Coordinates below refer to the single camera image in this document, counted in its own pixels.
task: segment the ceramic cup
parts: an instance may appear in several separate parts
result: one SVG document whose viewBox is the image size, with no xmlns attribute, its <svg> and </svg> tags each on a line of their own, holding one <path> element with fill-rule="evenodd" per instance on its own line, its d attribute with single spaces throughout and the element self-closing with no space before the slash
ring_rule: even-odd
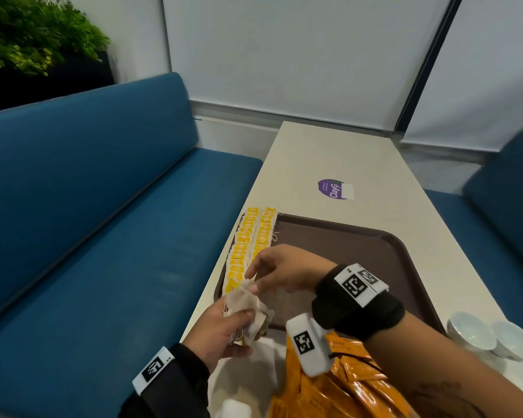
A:
<svg viewBox="0 0 523 418">
<path fill-rule="evenodd" d="M 454 313 L 447 322 L 447 334 L 456 344 L 471 352 L 491 351 L 496 347 L 493 330 L 467 312 Z"/>
<path fill-rule="evenodd" d="M 492 353 L 501 358 L 523 362 L 523 329 L 508 321 L 495 321 L 492 330 L 497 339 Z"/>
</svg>

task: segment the blue bench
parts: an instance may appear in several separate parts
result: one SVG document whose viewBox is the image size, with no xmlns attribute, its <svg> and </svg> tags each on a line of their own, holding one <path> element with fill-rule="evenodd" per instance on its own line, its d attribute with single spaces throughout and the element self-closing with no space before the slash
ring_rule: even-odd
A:
<svg viewBox="0 0 523 418">
<path fill-rule="evenodd" d="M 116 416 L 178 342 L 262 162 L 176 73 L 0 112 L 0 412 Z"/>
<path fill-rule="evenodd" d="M 463 196 L 426 192 L 508 320 L 523 328 L 523 131 Z"/>
</svg>

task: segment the white tea bag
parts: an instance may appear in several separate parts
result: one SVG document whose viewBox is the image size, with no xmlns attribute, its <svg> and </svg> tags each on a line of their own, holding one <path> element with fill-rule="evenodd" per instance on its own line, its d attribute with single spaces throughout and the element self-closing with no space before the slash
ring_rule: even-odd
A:
<svg viewBox="0 0 523 418">
<path fill-rule="evenodd" d="M 248 286 L 252 282 L 253 279 L 243 280 L 237 288 L 226 295 L 226 311 L 223 313 L 224 316 L 230 316 L 245 309 L 253 309 L 255 311 L 254 321 L 243 328 L 241 337 L 243 343 L 248 346 L 251 346 L 258 333 L 264 333 L 267 330 L 275 315 L 272 309 L 266 307 L 256 295 L 253 295 L 248 290 Z"/>
</svg>

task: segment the green plant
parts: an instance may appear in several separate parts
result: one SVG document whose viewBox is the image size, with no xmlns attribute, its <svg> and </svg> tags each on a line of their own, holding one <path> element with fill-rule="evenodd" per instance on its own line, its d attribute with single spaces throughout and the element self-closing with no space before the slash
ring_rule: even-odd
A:
<svg viewBox="0 0 523 418">
<path fill-rule="evenodd" d="M 0 0 L 0 68 L 44 74 L 62 54 L 98 59 L 109 39 L 70 0 Z"/>
</svg>

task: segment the white table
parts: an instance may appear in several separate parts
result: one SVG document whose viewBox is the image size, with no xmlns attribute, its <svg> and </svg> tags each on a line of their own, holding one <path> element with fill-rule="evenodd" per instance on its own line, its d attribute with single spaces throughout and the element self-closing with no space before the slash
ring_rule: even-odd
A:
<svg viewBox="0 0 523 418">
<path fill-rule="evenodd" d="M 336 200 L 324 196 L 318 190 L 318 181 L 322 179 L 351 183 L 355 200 Z M 296 216 L 388 231 L 407 247 L 444 325 L 449 316 L 458 310 L 470 312 L 486 323 L 505 319 L 387 138 L 285 122 L 244 208 L 247 206 L 271 206 Z M 215 286 L 231 240 L 232 234 L 184 335 L 213 302 Z M 276 357 L 282 356 L 282 340 L 276 343 L 276 347 Z M 523 390 L 523 363 L 504 361 L 501 371 Z"/>
</svg>

